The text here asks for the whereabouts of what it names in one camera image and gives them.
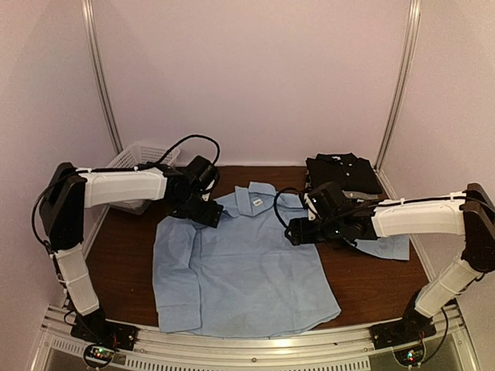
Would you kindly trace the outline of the light blue long sleeve shirt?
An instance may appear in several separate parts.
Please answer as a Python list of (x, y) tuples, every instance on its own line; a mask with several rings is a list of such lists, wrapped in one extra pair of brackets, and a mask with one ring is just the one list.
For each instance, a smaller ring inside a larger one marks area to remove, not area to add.
[(285, 238), (282, 223), (307, 214), (296, 195), (251, 182), (218, 203), (217, 228), (172, 216), (157, 226), (152, 286), (162, 332), (263, 338), (340, 315), (316, 247)]

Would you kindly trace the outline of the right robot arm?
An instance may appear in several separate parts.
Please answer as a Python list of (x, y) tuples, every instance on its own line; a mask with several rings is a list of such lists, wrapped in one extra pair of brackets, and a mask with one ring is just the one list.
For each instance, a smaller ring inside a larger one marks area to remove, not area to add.
[(478, 183), (446, 196), (357, 201), (327, 182), (299, 199), (308, 215), (282, 223), (294, 246), (433, 233), (464, 238), (460, 255), (412, 297), (394, 323), (401, 340), (414, 340), (445, 304), (494, 270), (494, 205)]

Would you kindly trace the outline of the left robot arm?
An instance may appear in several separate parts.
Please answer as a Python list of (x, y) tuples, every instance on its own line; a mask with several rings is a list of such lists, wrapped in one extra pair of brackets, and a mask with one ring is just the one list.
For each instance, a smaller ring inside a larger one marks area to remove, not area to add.
[(106, 342), (111, 326), (84, 259), (84, 211), (119, 202), (164, 200), (174, 216), (216, 227), (223, 207), (209, 194), (219, 179), (215, 165), (202, 156), (179, 169), (162, 161), (128, 168), (76, 168), (70, 162), (57, 166), (32, 217), (42, 222), (46, 239), (41, 244), (67, 291), (76, 324), (93, 342)]

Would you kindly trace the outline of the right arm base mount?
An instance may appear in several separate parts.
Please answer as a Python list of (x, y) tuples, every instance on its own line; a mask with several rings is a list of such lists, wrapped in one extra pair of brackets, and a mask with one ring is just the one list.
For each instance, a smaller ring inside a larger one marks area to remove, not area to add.
[(403, 367), (420, 366), (426, 359), (425, 340), (437, 333), (431, 322), (417, 322), (399, 319), (370, 327), (374, 348), (391, 348), (395, 361)]

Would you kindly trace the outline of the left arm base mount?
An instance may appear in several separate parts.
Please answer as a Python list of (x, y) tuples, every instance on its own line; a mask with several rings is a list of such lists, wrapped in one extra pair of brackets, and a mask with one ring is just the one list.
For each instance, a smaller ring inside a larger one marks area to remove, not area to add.
[(138, 328), (117, 322), (105, 322), (103, 332), (98, 335), (83, 322), (76, 321), (70, 334), (76, 339), (88, 342), (82, 355), (86, 365), (91, 369), (103, 369), (117, 360), (121, 351), (134, 349)]

